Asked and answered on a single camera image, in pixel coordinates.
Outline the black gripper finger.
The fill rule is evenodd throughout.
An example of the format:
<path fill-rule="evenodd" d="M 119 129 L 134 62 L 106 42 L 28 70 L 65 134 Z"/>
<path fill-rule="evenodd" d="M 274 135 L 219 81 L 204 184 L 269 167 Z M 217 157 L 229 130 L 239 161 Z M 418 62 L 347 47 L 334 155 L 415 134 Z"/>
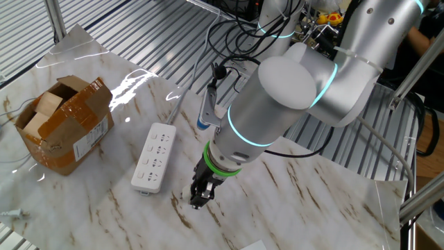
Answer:
<path fill-rule="evenodd" d="M 203 198 L 205 200 L 205 203 L 214 199 L 214 189 L 215 185 L 213 183 L 207 183 L 207 186 L 203 192 Z"/>
<path fill-rule="evenodd" d="M 202 198 L 204 184 L 205 181 L 202 178 L 195 178 L 191 184 L 191 198 L 189 203 L 194 209 L 200 209 L 205 205 L 205 200 Z"/>

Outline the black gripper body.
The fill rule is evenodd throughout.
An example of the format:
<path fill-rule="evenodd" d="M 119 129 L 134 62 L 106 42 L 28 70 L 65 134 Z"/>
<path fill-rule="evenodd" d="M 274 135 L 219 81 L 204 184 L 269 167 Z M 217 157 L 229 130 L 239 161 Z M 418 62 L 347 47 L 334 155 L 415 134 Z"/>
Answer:
<path fill-rule="evenodd" d="M 193 182 L 191 188 L 195 190 L 196 188 L 202 190 L 207 187 L 207 183 L 213 183 L 215 185 L 220 185 L 224 182 L 224 178 L 216 175 L 205 162 L 204 158 L 201 158 L 194 168 L 194 176 L 192 178 Z"/>

